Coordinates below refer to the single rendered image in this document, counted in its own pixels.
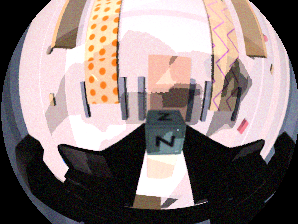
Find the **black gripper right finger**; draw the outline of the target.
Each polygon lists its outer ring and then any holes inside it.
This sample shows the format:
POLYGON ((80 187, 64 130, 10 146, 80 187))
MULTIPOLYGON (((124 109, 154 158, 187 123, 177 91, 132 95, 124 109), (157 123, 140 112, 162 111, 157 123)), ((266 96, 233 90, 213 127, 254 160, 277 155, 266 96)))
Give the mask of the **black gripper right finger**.
POLYGON ((220 185, 233 165, 261 153, 263 147, 265 139, 238 147, 225 147, 204 133, 196 131, 196 128, 186 125, 182 155, 188 167, 186 169, 192 186, 194 205, 208 202, 210 192, 220 185))

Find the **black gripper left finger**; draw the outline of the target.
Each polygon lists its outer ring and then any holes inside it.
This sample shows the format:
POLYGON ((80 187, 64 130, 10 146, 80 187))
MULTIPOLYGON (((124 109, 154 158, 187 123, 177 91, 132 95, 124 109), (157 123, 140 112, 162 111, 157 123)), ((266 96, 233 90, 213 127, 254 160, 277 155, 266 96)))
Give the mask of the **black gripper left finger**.
POLYGON ((109 180, 125 206, 133 208, 146 151, 145 123, 102 151, 57 145, 67 167, 109 180))

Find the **orange spotted flat strip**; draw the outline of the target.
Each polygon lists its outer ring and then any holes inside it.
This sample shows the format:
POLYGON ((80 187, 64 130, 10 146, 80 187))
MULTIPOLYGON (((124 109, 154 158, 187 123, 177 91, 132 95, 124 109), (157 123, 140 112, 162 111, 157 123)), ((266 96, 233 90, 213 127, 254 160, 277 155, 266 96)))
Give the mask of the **orange spotted flat strip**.
POLYGON ((118 26, 120 19, 86 28, 85 91, 88 104, 118 104, 118 26))

